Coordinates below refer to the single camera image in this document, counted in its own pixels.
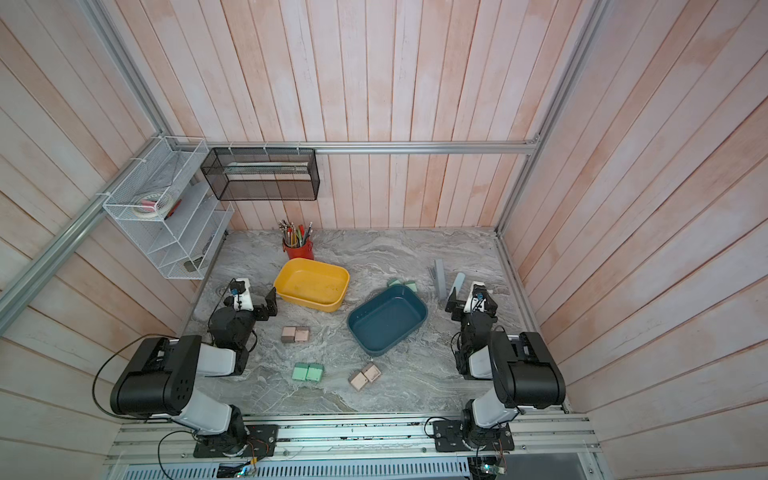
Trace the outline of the yellow plastic storage box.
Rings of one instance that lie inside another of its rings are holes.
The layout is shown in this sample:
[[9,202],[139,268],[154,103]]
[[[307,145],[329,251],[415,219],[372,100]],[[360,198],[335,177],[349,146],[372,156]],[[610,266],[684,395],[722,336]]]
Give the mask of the yellow plastic storage box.
[[289,303],[331,313],[340,308],[349,282],[350,273],[343,267],[295,258],[282,267],[274,287]]

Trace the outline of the teal plastic storage box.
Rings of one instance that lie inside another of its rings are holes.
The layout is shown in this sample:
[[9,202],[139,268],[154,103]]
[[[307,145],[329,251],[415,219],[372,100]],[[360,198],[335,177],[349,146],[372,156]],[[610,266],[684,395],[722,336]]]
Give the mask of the teal plastic storage box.
[[382,356],[416,331],[428,317],[427,305],[402,284],[387,287],[355,308],[347,326],[371,357]]

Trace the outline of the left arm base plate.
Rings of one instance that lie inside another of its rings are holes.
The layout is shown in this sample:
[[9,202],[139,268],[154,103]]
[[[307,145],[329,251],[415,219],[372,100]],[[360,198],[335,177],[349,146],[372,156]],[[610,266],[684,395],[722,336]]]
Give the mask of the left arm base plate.
[[241,458],[261,460],[274,455],[279,426],[259,424],[235,426],[218,435],[198,435],[194,458]]

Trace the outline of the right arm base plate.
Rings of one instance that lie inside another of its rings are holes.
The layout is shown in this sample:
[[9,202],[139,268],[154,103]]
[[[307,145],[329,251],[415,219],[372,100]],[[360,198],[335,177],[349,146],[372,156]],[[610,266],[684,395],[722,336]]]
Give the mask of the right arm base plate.
[[471,421],[438,419],[430,423],[435,449],[438,452],[491,452],[502,453],[515,449],[508,424],[481,428]]

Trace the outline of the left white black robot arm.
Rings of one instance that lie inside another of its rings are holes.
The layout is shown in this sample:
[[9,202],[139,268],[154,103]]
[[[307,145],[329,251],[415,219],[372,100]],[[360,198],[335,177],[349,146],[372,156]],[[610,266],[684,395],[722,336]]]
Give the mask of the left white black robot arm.
[[241,410],[213,399],[195,386],[199,377],[241,375],[257,343],[254,326],[278,313],[277,292],[252,302],[247,280],[233,279],[223,306],[209,317],[211,342],[200,335],[144,339],[110,395],[111,412],[128,419],[167,418],[189,428],[197,458],[270,454],[274,433],[245,425]]

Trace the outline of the pink plug cube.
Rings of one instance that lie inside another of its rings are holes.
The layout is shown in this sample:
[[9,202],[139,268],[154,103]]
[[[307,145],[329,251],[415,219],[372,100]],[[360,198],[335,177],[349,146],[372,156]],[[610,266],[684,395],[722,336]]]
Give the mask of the pink plug cube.
[[369,383],[375,382],[382,375],[382,372],[379,369],[379,367],[373,362],[370,362],[365,367],[363,367],[361,369],[361,373],[364,375],[364,377],[367,379]]
[[362,390],[369,383],[367,377],[363,374],[362,371],[353,373],[348,381],[356,391]]
[[310,328],[305,326],[297,326],[295,329],[294,341],[296,343],[305,343],[310,339]]
[[295,326],[283,327],[281,332],[281,342],[294,343],[296,341],[296,331],[297,329]]

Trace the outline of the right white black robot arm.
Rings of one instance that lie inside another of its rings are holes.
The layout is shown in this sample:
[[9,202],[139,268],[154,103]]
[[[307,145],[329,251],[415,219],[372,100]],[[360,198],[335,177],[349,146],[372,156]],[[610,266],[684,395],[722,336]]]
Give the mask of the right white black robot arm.
[[464,301],[451,288],[445,311],[460,324],[451,340],[458,373],[467,380],[490,381],[492,387],[467,402],[460,421],[434,423],[437,440],[462,442],[462,449],[483,450],[503,442],[502,430],[526,407],[561,405],[566,384],[542,336],[509,335],[497,324],[498,304],[482,282],[471,284]]

